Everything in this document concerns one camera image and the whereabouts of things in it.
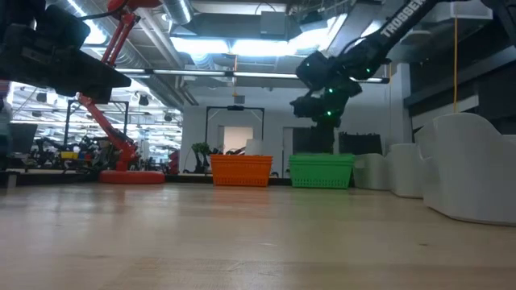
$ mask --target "fluorescent light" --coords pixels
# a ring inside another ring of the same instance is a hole
[[[151,78],[151,75],[147,74],[147,75],[136,75],[136,74],[126,74],[126,77],[130,77],[130,78]]]
[[[371,77],[371,78],[369,78],[367,80],[357,80],[354,77],[350,77],[350,79],[352,81],[356,81],[356,82],[368,82],[368,83],[377,83],[377,84],[389,83],[389,79],[388,78],[381,78],[381,77]]]
[[[73,0],[68,0],[68,3],[75,9],[80,16],[86,16],[86,12],[82,10],[80,6]],[[85,21],[86,25],[91,29],[90,34],[85,40],[85,44],[104,44],[107,40],[107,36],[98,28],[97,25],[91,20]]]
[[[141,68],[117,68],[119,73],[145,73],[145,69]]]
[[[287,56],[295,54],[295,49],[286,41],[241,39],[231,52],[239,56]]]
[[[104,111],[103,113],[104,114],[125,114],[126,112],[122,112],[122,111]],[[131,111],[129,111],[129,114],[131,114],[131,115],[146,115],[146,114],[150,114],[150,113],[147,113],[147,112],[131,112]]]
[[[369,25],[369,27],[367,27],[365,29],[364,33],[362,33],[362,35],[360,37],[365,37],[367,35],[370,35],[370,34],[376,32],[378,29],[380,29],[380,27],[381,27],[380,21],[375,20],[371,23],[371,25]]]
[[[344,21],[346,21],[347,14],[341,14],[339,16],[335,16],[331,19],[328,19],[328,34],[327,37],[320,43],[319,51],[327,50],[330,47],[331,42],[339,33],[340,28],[343,26]]]
[[[195,76],[195,77],[224,77],[225,72],[218,71],[197,71],[187,69],[155,69],[155,74],[168,74],[174,76]]]
[[[266,72],[234,72],[235,77],[267,77],[297,80],[298,76],[293,73],[266,73]]]
[[[228,53],[227,42],[222,39],[183,39],[171,37],[172,43],[178,52],[189,54]]]
[[[315,48],[327,37],[328,28],[319,28],[305,31],[289,41],[289,45],[295,50]]]
[[[45,125],[45,126],[65,126],[66,122],[58,122],[58,121],[33,121],[33,120],[11,120],[11,123],[14,124],[36,124],[36,125]],[[84,125],[84,126],[94,126],[97,125],[94,122],[70,122],[70,125]]]

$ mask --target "green basket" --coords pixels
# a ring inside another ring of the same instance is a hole
[[[354,155],[292,155],[290,178],[296,188],[347,189]]]

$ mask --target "orange basket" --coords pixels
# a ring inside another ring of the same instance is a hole
[[[210,158],[215,185],[268,185],[272,156],[211,155]]]

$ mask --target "light wood table surface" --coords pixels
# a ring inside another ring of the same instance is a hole
[[[1,290],[515,289],[516,229],[361,190],[0,192]]]

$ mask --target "plastic basket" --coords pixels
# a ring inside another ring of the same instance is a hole
[[[290,176],[297,188],[347,189],[354,155],[292,155]]]
[[[211,155],[210,158],[215,185],[268,185],[272,156]]]

